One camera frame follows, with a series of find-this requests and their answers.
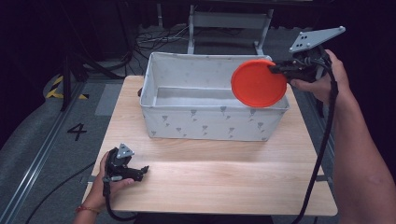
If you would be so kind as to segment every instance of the wristband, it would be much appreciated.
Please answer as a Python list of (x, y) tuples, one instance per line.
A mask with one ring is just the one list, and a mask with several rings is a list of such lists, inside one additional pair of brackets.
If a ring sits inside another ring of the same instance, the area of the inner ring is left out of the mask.
[(99, 210), (99, 209), (91, 208), (91, 207), (86, 207), (86, 206), (84, 206), (84, 205), (80, 205), (79, 207), (77, 207), (77, 208), (76, 208), (76, 213), (79, 213), (79, 212), (84, 211), (84, 210), (89, 210), (89, 211), (92, 211), (92, 212), (94, 212), (94, 213), (96, 213), (96, 214), (99, 214), (99, 213), (100, 213), (100, 210)]

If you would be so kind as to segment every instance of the wooden table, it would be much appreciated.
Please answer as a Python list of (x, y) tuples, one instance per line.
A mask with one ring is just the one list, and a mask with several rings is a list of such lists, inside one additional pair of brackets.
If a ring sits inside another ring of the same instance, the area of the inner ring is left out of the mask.
[[(290, 86), (290, 110), (267, 142), (149, 138), (137, 91), (142, 77), (127, 77), (92, 174), (104, 154), (126, 144), (129, 167), (149, 165), (142, 182), (121, 191), (112, 208), (215, 214), (297, 215), (317, 154)], [(307, 215), (334, 216), (326, 181), (317, 182)]]

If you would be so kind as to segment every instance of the metal frame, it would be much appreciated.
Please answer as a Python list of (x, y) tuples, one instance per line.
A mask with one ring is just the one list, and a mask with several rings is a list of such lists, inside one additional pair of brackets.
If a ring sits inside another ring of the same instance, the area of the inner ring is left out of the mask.
[(27, 198), (30, 190), (32, 189), (38, 175), (41, 172), (47, 158), (49, 157), (55, 141), (58, 137), (59, 131), (64, 125), (67, 115), (71, 112), (73, 104), (81, 95), (84, 89), (85, 83), (78, 82), (75, 88), (71, 92), (69, 106), (65, 108), (64, 112), (59, 112), (58, 117), (54, 121), (47, 138), (45, 139), (43, 145), (38, 150), (35, 159), (30, 165), (29, 169), (23, 176), (23, 179), (15, 191), (12, 199), (9, 201), (6, 209), (3, 211), (2, 216), (0, 216), (0, 224), (12, 223), (18, 212), (20, 211), (23, 202)]
[(266, 14), (246, 14), (246, 13), (222, 13), (222, 12), (200, 12), (195, 11), (195, 6), (190, 6), (189, 17), (189, 46), (188, 54), (194, 53), (194, 28), (195, 27), (227, 27), (261, 29), (262, 34), (259, 41), (254, 42), (258, 55), (264, 55), (262, 46), (267, 36), (268, 28), (273, 18), (273, 9), (269, 9)]

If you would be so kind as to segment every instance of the black cable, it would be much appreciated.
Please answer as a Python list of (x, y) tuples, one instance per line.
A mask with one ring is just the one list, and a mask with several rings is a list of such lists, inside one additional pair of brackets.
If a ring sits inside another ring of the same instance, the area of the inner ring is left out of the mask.
[(335, 100), (336, 100), (337, 94), (338, 94), (337, 81), (335, 80), (334, 73), (332, 72), (332, 69), (329, 64), (326, 64), (323, 61), (309, 60), (309, 59), (308, 59), (308, 61), (305, 61), (305, 62), (308, 64), (314, 63), (317, 65), (320, 65), (325, 69), (325, 71), (327, 71), (327, 73), (329, 74), (330, 79), (331, 79), (331, 91), (330, 91), (330, 99), (329, 99), (329, 115), (327, 118), (326, 129), (323, 134), (322, 141), (321, 141), (318, 158), (315, 163), (314, 171), (312, 172), (311, 179), (308, 184), (308, 189), (306, 190), (303, 207), (301, 208), (300, 214), (297, 216), (297, 218), (294, 219), (292, 224), (297, 224), (301, 221), (301, 219), (303, 218), (303, 216), (305, 214), (306, 207), (308, 206), (309, 198), (311, 197), (312, 189), (314, 187), (315, 181), (318, 176), (318, 170), (319, 170), (321, 162), (323, 160), (324, 152), (326, 150), (326, 145), (327, 145), (327, 142), (329, 140), (329, 137), (330, 137), (330, 134), (332, 131), (332, 120), (334, 118)]
[(140, 43), (148, 43), (148, 42), (152, 42), (150, 47), (143, 47), (139, 45), (139, 42), (136, 41), (136, 45), (139, 49), (141, 50), (156, 50), (156, 49), (160, 49), (162, 48), (164, 45), (168, 44), (168, 43), (174, 43), (180, 39), (182, 39), (182, 37), (177, 37), (178, 35), (183, 36), (184, 34), (186, 34), (188, 32), (187, 27), (181, 29), (181, 30), (176, 30), (176, 31), (172, 31), (172, 30), (168, 30), (166, 35), (162, 35), (164, 33), (164, 31), (161, 31), (160, 34), (156, 35), (155, 37), (152, 35), (152, 33), (155, 32), (151, 32), (151, 33), (142, 33), (141, 35), (150, 35), (149, 38), (145, 37), (137, 37), (137, 39), (142, 39), (140, 41)]
[(138, 53), (138, 54), (140, 54), (143, 58), (145, 58), (145, 59), (149, 59), (146, 55), (144, 55), (143, 53), (142, 53), (142, 51), (140, 51), (140, 49), (135, 49), (135, 51)]
[(129, 69), (131, 69), (131, 71), (132, 71), (132, 73), (134, 74), (134, 76), (136, 76), (136, 73), (134, 72), (134, 69), (132, 69), (132, 67), (131, 67), (131, 65), (130, 64), (128, 64), (128, 66), (129, 66)]
[(88, 64), (90, 67), (94, 68), (95, 70), (99, 71), (100, 73), (106, 75), (107, 77), (110, 77), (110, 78), (113, 78), (113, 79), (124, 79), (124, 77), (120, 77), (120, 76), (108, 71), (107, 69), (105, 69), (104, 67), (99, 65), (98, 63), (95, 63), (95, 62), (91, 61), (89, 58), (85, 58), (85, 57), (83, 57), (83, 56), (81, 56), (81, 55), (79, 55), (77, 53), (74, 53), (73, 56), (76, 59)]
[(41, 202), (35, 207), (35, 209), (33, 210), (33, 212), (30, 214), (30, 216), (27, 218), (25, 224), (29, 223), (30, 220), (32, 219), (32, 217), (35, 215), (35, 212), (38, 210), (38, 208), (41, 206), (41, 204), (46, 201), (48, 199), (48, 197), (55, 192), (55, 190), (57, 190), (58, 188), (60, 188), (61, 186), (63, 186), (67, 181), (73, 179), (74, 177), (76, 177), (77, 175), (81, 174), (82, 172), (84, 172), (85, 170), (87, 170), (88, 168), (90, 168), (91, 166), (93, 166), (95, 164), (95, 161), (93, 161), (92, 163), (90, 163), (89, 165), (87, 165), (86, 167), (82, 168), (81, 170), (79, 170), (78, 172), (76, 172), (75, 174), (71, 175), (70, 177), (68, 177), (66, 180), (64, 180), (62, 183), (60, 183), (58, 186), (56, 186), (55, 189), (53, 189), (50, 193), (48, 193), (43, 200), (41, 200)]
[(114, 213), (113, 213), (113, 210), (111, 210), (111, 207), (110, 207), (110, 195), (107, 195), (107, 196), (106, 196), (106, 208), (107, 208), (108, 214), (109, 214), (112, 218), (116, 219), (117, 221), (132, 221), (132, 220), (135, 220), (135, 219), (136, 219), (136, 215), (133, 215), (133, 216), (131, 216), (131, 217), (119, 217), (119, 216), (117, 216), (116, 214), (114, 214)]
[(140, 61), (137, 58), (136, 58), (136, 60), (137, 60), (137, 63), (139, 64), (139, 68), (142, 70), (142, 76), (144, 76), (145, 75), (145, 69), (143, 69), (142, 65), (140, 64)]
[[(128, 62), (130, 62), (130, 61), (132, 60), (131, 55), (132, 55), (132, 52), (131, 52), (131, 51), (128, 51), (128, 52), (126, 53), (126, 55), (123, 56), (122, 59), (120, 60), (121, 63), (118, 63), (118, 64), (116, 64), (116, 65), (112, 65), (112, 66), (109, 66), (109, 67), (105, 67), (105, 69), (108, 70), (108, 71), (113, 71), (113, 70), (122, 68), (125, 64), (127, 64)], [(101, 73), (100, 71), (98, 71), (98, 70), (95, 69), (95, 68), (91, 68), (91, 67), (84, 67), (84, 68), (85, 68), (85, 70), (87, 70), (88, 72), (97, 72), (97, 73)]]

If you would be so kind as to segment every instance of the metal rod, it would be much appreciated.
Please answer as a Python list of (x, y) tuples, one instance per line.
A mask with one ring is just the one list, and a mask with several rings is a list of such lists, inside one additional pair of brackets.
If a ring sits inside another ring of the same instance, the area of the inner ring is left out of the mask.
[(18, 186), (5, 211), (3, 212), (3, 215), (0, 217), (0, 224), (12, 223), (15, 216), (20, 211), (22, 204), (24, 203), (27, 195), (33, 187), (33, 184), (35, 183), (38, 175), (40, 174), (44, 163), (46, 162), (48, 156), (52, 151), (53, 144), (58, 137), (58, 133), (61, 130), (67, 115), (71, 111), (74, 102), (81, 94), (84, 86), (85, 83), (83, 82), (79, 82), (76, 84), (76, 87), (73, 89), (73, 96), (70, 105), (66, 108), (64, 112), (59, 113), (58, 117), (53, 123), (43, 145), (38, 150), (35, 159), (33, 160), (26, 174), (24, 175), (20, 185)]

